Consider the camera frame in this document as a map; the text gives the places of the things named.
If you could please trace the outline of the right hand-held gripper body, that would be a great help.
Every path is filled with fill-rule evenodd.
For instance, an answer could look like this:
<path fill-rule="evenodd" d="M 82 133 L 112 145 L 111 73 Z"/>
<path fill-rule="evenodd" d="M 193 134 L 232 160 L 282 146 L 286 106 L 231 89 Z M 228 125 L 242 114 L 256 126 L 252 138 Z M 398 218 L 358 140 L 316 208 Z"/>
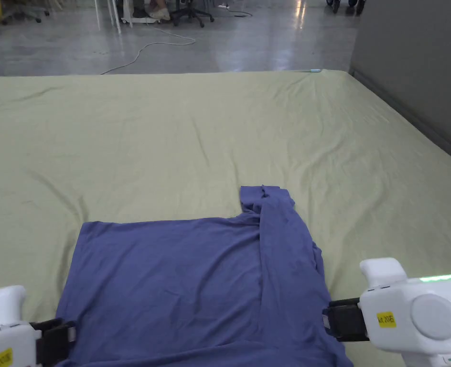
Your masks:
<path fill-rule="evenodd" d="M 368 341 L 408 367 L 451 367 L 451 274 L 409 278 L 394 258 L 360 269 L 368 288 L 336 302 L 336 340 Z"/>

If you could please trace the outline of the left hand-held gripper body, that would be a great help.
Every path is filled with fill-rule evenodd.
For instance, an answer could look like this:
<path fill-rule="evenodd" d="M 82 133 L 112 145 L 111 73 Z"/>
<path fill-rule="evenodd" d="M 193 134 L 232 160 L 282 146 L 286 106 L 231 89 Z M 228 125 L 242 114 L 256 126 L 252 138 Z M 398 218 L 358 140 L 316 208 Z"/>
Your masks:
<path fill-rule="evenodd" d="M 25 297 L 21 285 L 0 288 L 0 367 L 54 367 L 60 362 L 60 338 L 49 332 L 60 320 L 23 320 Z"/>

